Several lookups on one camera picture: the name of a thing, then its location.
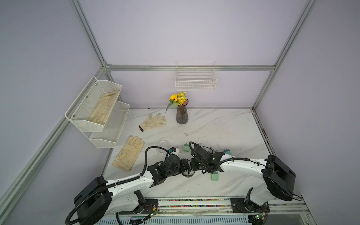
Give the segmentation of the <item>green charger plug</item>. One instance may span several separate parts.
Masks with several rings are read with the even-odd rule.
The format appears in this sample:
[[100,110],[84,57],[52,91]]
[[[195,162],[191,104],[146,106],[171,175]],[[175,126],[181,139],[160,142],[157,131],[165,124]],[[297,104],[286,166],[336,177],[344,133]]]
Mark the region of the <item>green charger plug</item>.
[[184,152],[190,152],[189,144],[184,144],[184,145],[183,145],[183,151],[184,151]]
[[211,181],[218,181],[219,175],[217,172],[211,173]]

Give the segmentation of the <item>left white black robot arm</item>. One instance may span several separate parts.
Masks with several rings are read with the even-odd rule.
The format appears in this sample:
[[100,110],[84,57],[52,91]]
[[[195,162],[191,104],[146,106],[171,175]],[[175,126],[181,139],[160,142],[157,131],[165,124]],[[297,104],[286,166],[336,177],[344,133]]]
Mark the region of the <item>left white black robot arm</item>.
[[191,172],[188,159],[181,159],[166,151],[163,161],[151,166],[144,165],[139,175],[117,180],[105,180],[103,176],[93,179],[75,198],[74,209],[65,219],[67,225],[93,225],[107,214],[138,214],[143,211],[146,200],[141,191],[160,185],[169,177],[188,175]]

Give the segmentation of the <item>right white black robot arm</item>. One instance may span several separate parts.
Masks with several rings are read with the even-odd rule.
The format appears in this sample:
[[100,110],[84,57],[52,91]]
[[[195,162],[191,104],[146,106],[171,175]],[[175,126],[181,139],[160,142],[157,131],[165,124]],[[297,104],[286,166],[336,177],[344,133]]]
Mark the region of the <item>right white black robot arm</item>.
[[262,182],[257,187],[251,187],[245,198],[232,199],[235,212],[268,213],[266,204],[270,200],[299,201],[301,198],[294,194],[296,174],[277,156],[250,159],[235,157],[223,152],[209,152],[204,146],[189,142],[192,155],[191,170],[202,173],[241,173],[259,178]]

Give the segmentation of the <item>right teal charger plug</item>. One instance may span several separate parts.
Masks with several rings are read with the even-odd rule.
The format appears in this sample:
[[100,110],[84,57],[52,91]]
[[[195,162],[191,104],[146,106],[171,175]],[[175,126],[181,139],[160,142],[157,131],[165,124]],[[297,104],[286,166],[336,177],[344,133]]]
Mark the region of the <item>right teal charger plug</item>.
[[231,153],[231,151],[229,149],[224,150],[223,153],[228,154],[228,155],[232,155],[232,153]]

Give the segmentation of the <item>beige leather glove on table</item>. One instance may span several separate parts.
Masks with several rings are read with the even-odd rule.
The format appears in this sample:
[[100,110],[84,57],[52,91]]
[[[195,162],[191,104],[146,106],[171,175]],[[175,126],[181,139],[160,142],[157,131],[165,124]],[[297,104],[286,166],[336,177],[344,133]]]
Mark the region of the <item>beige leather glove on table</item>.
[[145,142],[138,136],[129,136],[122,150],[116,156],[113,167],[130,171],[135,164]]

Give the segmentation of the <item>dark glass flower vase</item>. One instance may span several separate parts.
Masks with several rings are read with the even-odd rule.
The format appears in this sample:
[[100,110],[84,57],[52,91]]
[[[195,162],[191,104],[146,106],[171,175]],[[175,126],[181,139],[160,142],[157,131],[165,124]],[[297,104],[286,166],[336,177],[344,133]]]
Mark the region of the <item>dark glass flower vase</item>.
[[187,111],[188,99],[185,103],[177,106],[176,121],[178,124],[186,124],[188,122],[188,111]]

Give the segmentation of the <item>white knit glove on table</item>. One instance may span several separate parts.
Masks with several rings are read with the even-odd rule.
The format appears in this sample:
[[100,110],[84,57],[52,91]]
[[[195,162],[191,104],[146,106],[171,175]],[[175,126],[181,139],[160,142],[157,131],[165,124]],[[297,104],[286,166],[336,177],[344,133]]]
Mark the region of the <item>white knit glove on table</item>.
[[147,119],[139,125],[139,129],[144,132],[149,129],[164,127],[166,125],[166,121],[166,117],[162,116],[160,113],[154,117],[150,114]]

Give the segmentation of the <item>yellow flower bouquet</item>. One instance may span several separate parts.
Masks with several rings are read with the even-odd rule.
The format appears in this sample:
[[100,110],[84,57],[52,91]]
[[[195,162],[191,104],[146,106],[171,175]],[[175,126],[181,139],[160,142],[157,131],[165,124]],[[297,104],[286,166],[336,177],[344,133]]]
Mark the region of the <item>yellow flower bouquet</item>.
[[166,111],[169,108],[177,108],[180,106],[186,106],[188,104],[188,99],[186,97],[186,92],[179,92],[173,94],[169,99],[169,104],[166,107]]

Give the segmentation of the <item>lower white mesh shelf bin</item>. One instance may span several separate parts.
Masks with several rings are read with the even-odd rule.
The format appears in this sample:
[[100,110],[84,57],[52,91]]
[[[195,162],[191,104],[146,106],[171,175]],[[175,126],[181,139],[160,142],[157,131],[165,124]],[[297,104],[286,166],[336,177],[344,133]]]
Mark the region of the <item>lower white mesh shelf bin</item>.
[[114,148],[120,138],[130,105],[116,101],[101,133],[92,133],[90,141],[98,149]]

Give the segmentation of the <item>white mesh shelf bin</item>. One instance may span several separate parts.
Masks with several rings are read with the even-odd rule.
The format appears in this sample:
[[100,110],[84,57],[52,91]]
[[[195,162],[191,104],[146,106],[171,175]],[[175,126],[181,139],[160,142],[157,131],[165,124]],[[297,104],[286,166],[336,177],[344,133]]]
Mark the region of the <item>white mesh shelf bin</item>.
[[120,138],[130,105],[116,101],[101,133],[92,133],[90,141],[98,149],[114,148]]
[[112,94],[113,99],[117,100],[121,90],[122,86],[120,84],[108,80],[98,80],[93,76],[87,86],[83,88],[77,100],[65,112],[65,118],[83,133],[102,132],[115,103],[111,103],[107,107],[105,118],[102,122],[96,123],[90,119],[90,116],[96,109],[101,97]]

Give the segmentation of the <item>beige glove in bin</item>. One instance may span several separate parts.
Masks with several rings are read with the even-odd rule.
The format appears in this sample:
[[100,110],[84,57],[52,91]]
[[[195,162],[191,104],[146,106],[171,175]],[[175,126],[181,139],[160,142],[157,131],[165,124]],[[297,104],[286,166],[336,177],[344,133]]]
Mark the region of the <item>beige glove in bin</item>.
[[100,97],[95,109],[90,114],[88,121],[105,125],[111,112],[111,108],[116,102],[119,93],[120,91],[108,92]]

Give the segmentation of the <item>upper white mesh shelf bin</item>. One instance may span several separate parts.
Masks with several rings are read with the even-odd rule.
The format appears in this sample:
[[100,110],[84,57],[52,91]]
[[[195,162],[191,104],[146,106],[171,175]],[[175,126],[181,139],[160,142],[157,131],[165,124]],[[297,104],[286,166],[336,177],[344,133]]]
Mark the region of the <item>upper white mesh shelf bin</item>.
[[107,107],[105,118],[102,122],[96,123],[90,119],[90,116],[96,109],[101,97],[112,94],[113,99],[117,100],[121,90],[122,86],[120,84],[108,80],[98,80],[93,76],[87,86],[83,88],[77,100],[65,112],[65,118],[83,133],[102,132],[115,103],[111,103]]

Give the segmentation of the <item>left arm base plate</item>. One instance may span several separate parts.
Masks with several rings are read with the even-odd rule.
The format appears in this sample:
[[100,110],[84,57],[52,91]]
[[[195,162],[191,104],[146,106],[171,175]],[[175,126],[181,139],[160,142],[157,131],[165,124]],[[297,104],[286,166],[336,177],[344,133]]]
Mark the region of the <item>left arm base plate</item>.
[[146,199],[145,203],[139,203],[137,205],[137,207],[133,210],[133,213],[148,215],[157,211],[157,208],[158,208],[158,199]]

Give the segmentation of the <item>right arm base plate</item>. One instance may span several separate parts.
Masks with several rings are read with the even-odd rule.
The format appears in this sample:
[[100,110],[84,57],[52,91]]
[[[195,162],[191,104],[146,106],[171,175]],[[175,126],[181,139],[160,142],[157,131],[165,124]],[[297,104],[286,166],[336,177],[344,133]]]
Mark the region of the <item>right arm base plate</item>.
[[245,198],[231,198],[230,202],[233,213],[268,213],[270,210],[267,203],[259,206]]

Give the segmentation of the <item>aluminium front rail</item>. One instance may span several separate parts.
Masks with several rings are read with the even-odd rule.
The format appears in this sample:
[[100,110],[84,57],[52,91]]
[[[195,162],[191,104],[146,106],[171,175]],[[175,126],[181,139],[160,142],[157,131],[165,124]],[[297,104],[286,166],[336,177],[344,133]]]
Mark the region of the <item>aluminium front rail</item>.
[[96,225],[315,225],[304,201],[271,200],[268,213],[233,213],[231,198],[164,197],[157,199],[157,211],[148,214],[112,213]]

